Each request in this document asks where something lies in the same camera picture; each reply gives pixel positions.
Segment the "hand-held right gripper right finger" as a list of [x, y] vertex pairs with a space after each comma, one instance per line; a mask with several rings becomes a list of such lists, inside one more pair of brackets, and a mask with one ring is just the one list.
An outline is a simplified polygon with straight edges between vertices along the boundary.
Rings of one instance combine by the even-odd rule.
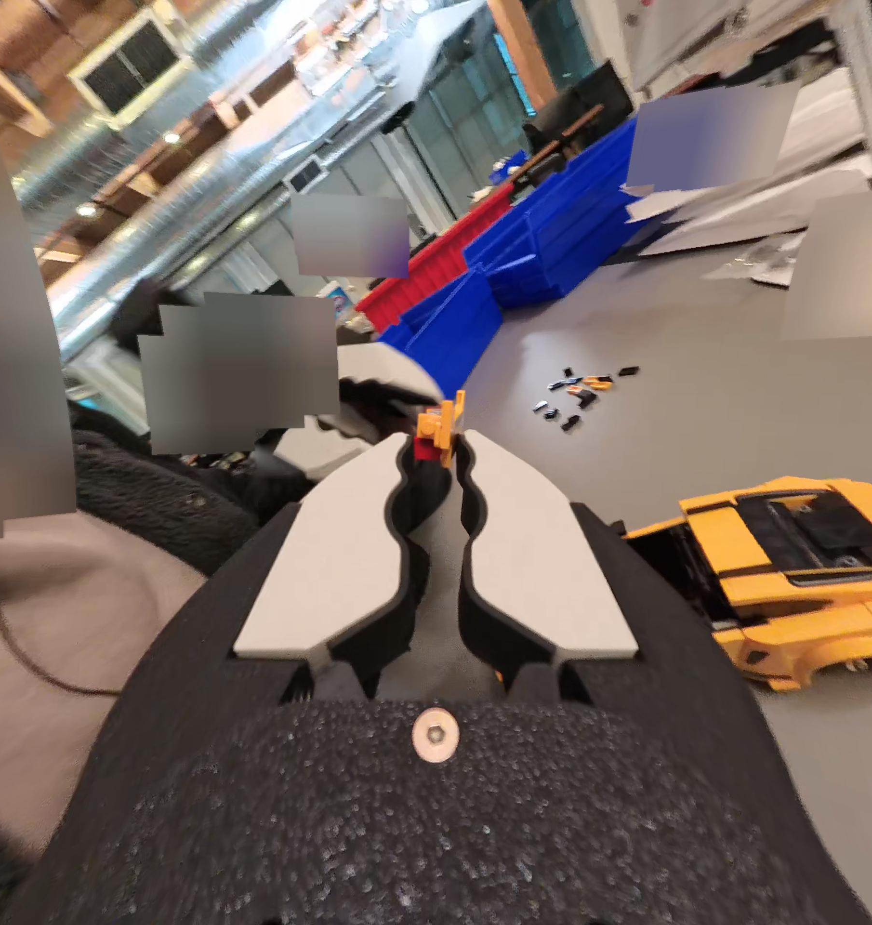
[[568, 497], [477, 431], [456, 445], [465, 646], [497, 673], [626, 661], [638, 642]]

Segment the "red plastic bin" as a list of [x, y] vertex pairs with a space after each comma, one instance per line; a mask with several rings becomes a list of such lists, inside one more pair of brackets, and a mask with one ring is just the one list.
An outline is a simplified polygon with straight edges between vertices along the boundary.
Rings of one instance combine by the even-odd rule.
[[521, 222], [523, 212], [513, 206], [514, 190], [514, 182], [506, 180], [412, 256], [405, 278], [385, 279], [359, 301], [357, 311], [382, 332], [469, 269], [494, 262]]

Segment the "white shelf frame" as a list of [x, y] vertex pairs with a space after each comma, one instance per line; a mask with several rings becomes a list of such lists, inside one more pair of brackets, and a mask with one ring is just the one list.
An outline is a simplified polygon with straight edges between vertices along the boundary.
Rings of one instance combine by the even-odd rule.
[[825, 19], [849, 71], [872, 159], [872, 5], [869, 1], [830, 1]]

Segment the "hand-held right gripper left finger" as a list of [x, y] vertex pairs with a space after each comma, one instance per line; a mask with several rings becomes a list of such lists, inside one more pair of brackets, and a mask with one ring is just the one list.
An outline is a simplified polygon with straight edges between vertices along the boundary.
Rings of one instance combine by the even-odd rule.
[[430, 555], [410, 537], [413, 440], [393, 435], [300, 504], [237, 635], [239, 660], [347, 663], [375, 680], [404, 655]]

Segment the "beige sweatshirt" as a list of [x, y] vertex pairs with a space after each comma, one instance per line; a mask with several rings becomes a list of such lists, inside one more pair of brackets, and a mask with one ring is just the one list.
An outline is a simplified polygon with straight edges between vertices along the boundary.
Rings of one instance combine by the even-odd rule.
[[[118, 693], [206, 578], [84, 513], [8, 522], [0, 611], [13, 643], [54, 679]], [[0, 630], [0, 836], [42, 852], [71, 800], [113, 697], [55, 687]]]

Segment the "red orange lego sub-assembly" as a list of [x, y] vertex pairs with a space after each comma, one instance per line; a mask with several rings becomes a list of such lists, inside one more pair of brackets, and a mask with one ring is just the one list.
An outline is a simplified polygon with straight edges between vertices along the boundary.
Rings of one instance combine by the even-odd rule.
[[457, 437], [463, 432], [465, 390], [459, 389], [453, 400], [445, 399], [418, 415], [414, 436], [414, 458], [417, 462], [439, 463], [450, 468]]

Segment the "clear plastic parts bag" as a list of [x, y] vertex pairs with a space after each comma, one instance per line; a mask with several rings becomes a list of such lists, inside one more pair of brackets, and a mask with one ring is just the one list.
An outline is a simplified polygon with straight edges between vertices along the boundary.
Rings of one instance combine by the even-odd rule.
[[717, 269], [702, 276], [707, 281], [740, 280], [787, 290], [806, 231], [764, 238]]

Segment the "pile of small lego pieces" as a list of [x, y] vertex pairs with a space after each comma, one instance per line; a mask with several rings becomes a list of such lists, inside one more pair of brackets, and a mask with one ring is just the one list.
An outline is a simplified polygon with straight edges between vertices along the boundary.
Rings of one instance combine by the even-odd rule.
[[[619, 368], [615, 375], [578, 376], [571, 367], [565, 367], [561, 376], [547, 386], [548, 399], [537, 401], [531, 413], [547, 422], [556, 423], [562, 432], [569, 434], [583, 424], [584, 413], [591, 410], [602, 395], [615, 388], [615, 382], [638, 376], [641, 367], [637, 364]], [[573, 407], [553, 401], [554, 396], [570, 397]]]

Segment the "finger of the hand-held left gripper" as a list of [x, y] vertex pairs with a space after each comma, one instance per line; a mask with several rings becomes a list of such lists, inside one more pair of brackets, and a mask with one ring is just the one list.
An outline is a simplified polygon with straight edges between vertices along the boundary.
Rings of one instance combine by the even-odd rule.
[[373, 464], [396, 463], [407, 442], [407, 417], [385, 415], [372, 420], [361, 413], [308, 415], [301, 427], [288, 428], [273, 450], [273, 458], [320, 482], [355, 459], [363, 471]]
[[387, 343], [338, 346], [337, 363], [341, 406], [363, 415], [409, 417], [444, 400], [432, 376]]

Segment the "blue plastic bin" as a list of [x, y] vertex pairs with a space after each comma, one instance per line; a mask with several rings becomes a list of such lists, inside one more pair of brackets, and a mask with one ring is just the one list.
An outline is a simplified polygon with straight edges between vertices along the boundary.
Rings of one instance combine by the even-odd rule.
[[465, 381], [502, 325], [487, 272], [476, 264], [402, 314], [379, 338], [428, 373], [446, 398]]

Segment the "white framed vent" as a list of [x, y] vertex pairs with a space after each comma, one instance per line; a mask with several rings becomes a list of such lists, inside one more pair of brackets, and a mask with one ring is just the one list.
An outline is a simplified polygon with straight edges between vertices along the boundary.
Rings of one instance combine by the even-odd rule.
[[196, 68], [174, 10], [136, 12], [67, 72], [67, 80], [113, 130], [137, 122]]

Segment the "wooden post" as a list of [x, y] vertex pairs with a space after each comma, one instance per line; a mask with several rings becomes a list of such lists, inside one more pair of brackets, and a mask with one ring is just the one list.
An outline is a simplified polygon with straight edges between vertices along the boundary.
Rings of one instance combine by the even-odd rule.
[[531, 108], [542, 110], [557, 94], [541, 46], [522, 1], [488, 1]]

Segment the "silver air duct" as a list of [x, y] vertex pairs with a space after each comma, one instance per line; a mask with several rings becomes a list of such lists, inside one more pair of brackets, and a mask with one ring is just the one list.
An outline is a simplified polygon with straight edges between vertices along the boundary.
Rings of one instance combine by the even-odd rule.
[[102, 239], [49, 284], [66, 363], [145, 280], [187, 286], [245, 237], [243, 215], [308, 165], [322, 174], [421, 96], [485, 2], [205, 2], [175, 26], [197, 68], [137, 122], [83, 100], [19, 161], [41, 257], [102, 215]]

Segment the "stack of blue plastic bins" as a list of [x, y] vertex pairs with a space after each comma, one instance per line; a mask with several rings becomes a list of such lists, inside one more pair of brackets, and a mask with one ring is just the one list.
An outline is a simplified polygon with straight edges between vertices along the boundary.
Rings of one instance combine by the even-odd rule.
[[463, 250], [500, 307], [560, 299], [633, 238], [627, 173], [631, 117], [554, 173]]

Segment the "yellow lego car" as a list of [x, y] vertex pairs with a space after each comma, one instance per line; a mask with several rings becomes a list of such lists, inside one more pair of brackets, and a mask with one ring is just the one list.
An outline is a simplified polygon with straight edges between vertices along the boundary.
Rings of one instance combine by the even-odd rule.
[[683, 500], [622, 537], [777, 692], [872, 661], [872, 484], [782, 477]]

